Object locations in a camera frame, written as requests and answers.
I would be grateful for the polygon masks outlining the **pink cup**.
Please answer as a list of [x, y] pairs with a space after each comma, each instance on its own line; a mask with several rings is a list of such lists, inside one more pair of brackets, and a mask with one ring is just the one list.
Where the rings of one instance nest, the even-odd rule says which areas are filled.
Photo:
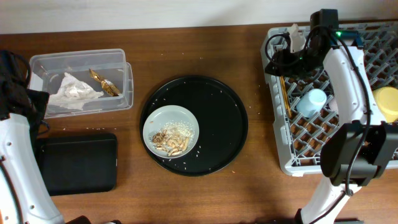
[[329, 108], [330, 108], [331, 111], [334, 111], [334, 112], [336, 112], [337, 114], [339, 114], [339, 112], [338, 112], [338, 105], [337, 105], [337, 102], [336, 102], [336, 99], [335, 99], [335, 98], [333, 98], [332, 100], [329, 101], [328, 106], [329, 106]]

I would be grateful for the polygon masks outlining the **light blue cup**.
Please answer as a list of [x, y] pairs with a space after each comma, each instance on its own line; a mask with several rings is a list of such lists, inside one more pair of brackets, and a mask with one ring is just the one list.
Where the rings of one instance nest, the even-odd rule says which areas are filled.
[[326, 103], [326, 93], [318, 88], [308, 91], [301, 97], [297, 103], [296, 109], [299, 113], [302, 113], [304, 117], [310, 118], [315, 113], [320, 112]]

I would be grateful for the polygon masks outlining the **food scraps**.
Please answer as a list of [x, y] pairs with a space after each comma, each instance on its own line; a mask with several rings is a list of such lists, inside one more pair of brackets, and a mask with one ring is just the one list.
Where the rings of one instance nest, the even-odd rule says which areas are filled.
[[185, 152], [194, 135], [189, 123], [168, 122], [150, 140], [158, 151], [166, 152], [168, 157], [172, 157]]

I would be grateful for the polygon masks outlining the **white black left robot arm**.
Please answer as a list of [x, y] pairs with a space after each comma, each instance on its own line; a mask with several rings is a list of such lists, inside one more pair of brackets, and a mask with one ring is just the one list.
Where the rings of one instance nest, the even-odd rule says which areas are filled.
[[34, 156], [49, 94], [29, 89], [31, 68], [1, 51], [1, 223], [64, 223]]

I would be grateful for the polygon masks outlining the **white paper napkin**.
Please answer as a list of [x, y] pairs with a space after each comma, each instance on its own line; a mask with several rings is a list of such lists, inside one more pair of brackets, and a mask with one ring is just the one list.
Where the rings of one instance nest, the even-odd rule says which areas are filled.
[[82, 111], [85, 103], [81, 100], [94, 100], [103, 95], [102, 91], [94, 91], [87, 83], [65, 72], [58, 92], [50, 95], [49, 104]]

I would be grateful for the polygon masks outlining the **grey plate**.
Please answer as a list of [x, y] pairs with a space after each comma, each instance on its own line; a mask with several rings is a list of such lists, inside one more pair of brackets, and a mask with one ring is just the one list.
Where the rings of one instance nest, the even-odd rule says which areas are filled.
[[[151, 137], [168, 122], [189, 123], [195, 133], [193, 139], [188, 145], [188, 149], [179, 156], [168, 157], [166, 152], [158, 151], [150, 140]], [[197, 143], [199, 133], [200, 128], [196, 117], [189, 110], [176, 105], [163, 106], [156, 109], [145, 119], [144, 127], [142, 129], [142, 137], [146, 147], [154, 155], [166, 159], [175, 159], [187, 155]]]

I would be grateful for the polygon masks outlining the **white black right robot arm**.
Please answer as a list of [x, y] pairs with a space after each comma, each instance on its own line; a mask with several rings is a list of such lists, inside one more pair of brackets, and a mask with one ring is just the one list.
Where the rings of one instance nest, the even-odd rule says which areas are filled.
[[359, 33], [339, 28], [337, 10], [314, 12], [307, 36], [292, 26], [282, 38], [287, 48], [273, 55], [269, 44], [264, 46], [265, 73], [304, 79], [324, 69], [339, 111], [339, 127], [320, 153], [323, 178], [294, 221], [333, 223], [357, 191], [383, 174], [397, 149], [397, 128], [387, 123], [374, 100]]

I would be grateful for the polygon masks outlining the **yellow bowl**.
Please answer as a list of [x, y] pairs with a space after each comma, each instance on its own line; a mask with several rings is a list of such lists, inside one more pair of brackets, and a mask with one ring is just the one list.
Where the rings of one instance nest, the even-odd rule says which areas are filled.
[[397, 120], [398, 114], [398, 90], [391, 86], [385, 86], [373, 91], [374, 100], [386, 119], [387, 123]]

